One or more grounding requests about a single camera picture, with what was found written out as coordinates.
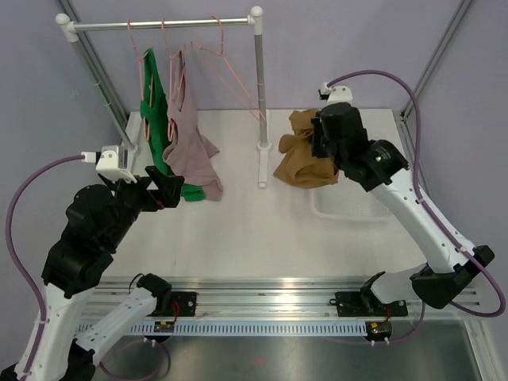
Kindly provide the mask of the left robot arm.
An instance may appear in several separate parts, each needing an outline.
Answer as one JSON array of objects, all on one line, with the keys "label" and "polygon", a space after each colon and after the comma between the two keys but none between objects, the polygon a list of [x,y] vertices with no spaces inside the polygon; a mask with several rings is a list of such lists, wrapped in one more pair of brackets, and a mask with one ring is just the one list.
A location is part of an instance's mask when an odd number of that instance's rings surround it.
[{"label": "left robot arm", "polygon": [[171,284],[142,276],[128,298],[87,333],[76,335],[84,306],[112,264],[117,247],[143,212],[177,207],[184,178],[146,167],[132,183],[103,179],[80,189],[67,225],[51,247],[38,295],[40,313],[23,357],[3,380],[89,380],[106,352],[141,318],[171,308]]}]

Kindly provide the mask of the pink hanger of brown top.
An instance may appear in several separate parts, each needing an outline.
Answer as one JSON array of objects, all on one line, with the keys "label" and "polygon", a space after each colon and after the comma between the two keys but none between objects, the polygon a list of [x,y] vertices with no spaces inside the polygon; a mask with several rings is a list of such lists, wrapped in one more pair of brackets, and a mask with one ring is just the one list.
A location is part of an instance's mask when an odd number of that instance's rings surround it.
[{"label": "pink hanger of brown top", "polygon": [[[199,60],[205,64],[212,74],[225,86],[229,93],[237,100],[237,102],[243,106],[259,123],[261,127],[264,127],[267,123],[265,113],[255,105],[252,95],[250,94],[246,85],[242,82],[241,77],[235,71],[233,65],[229,62],[227,55],[225,54],[225,26],[219,17],[213,15],[212,20],[216,21],[220,28],[220,46],[218,50],[213,50],[209,46],[200,44],[196,41],[191,41],[190,46]],[[229,81],[224,76],[221,70],[214,65],[208,57],[215,57],[218,62],[227,70]]]}]

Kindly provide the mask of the brown tank top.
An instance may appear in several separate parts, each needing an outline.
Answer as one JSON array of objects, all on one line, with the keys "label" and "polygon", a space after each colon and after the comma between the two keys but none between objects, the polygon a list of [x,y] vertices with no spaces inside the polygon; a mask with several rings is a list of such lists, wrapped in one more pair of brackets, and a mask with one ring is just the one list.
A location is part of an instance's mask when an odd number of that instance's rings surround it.
[{"label": "brown tank top", "polygon": [[312,155],[312,119],[318,109],[294,110],[289,116],[292,134],[284,134],[278,150],[283,159],[273,175],[280,181],[301,189],[314,189],[338,183],[339,171],[329,158]]}]

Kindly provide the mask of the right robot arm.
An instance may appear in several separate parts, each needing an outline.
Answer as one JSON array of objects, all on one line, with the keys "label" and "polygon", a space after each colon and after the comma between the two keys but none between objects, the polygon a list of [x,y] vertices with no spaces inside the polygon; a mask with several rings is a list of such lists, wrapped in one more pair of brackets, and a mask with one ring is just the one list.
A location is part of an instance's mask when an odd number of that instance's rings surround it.
[{"label": "right robot arm", "polygon": [[398,148],[388,140],[368,138],[356,107],[329,104],[311,122],[312,153],[330,158],[347,179],[384,204],[425,256],[423,267],[373,275],[360,289],[362,309],[379,314],[392,302],[414,297],[437,310],[452,304],[494,259],[492,250],[455,230],[412,183],[413,172]]}]

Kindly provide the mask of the pink tank top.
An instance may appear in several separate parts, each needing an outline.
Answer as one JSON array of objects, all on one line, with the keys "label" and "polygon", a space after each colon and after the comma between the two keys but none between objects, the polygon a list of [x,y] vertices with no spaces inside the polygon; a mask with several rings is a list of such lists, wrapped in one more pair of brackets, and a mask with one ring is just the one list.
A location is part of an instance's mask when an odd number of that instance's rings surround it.
[{"label": "pink tank top", "polygon": [[211,158],[219,149],[198,127],[198,110],[191,91],[191,80],[185,65],[185,98],[178,117],[178,142],[164,149],[163,159],[172,173],[183,176],[182,196],[187,202],[219,202],[223,196],[221,180],[214,170]]}]

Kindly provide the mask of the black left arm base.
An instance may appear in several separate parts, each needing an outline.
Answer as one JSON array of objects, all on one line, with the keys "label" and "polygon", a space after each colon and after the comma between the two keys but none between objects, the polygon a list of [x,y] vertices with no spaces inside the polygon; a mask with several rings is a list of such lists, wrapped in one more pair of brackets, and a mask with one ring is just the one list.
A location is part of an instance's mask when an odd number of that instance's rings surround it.
[{"label": "black left arm base", "polygon": [[191,291],[173,291],[167,315],[174,317],[192,318],[195,316],[198,294]]}]

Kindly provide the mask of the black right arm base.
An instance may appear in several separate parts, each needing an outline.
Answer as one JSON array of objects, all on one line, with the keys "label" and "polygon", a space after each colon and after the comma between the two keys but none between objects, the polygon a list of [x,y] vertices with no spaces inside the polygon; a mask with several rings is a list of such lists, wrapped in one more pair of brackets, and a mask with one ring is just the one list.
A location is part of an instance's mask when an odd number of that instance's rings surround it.
[{"label": "black right arm base", "polygon": [[383,304],[376,298],[364,297],[359,291],[338,291],[329,304],[342,318],[404,318],[409,314],[405,301]]}]

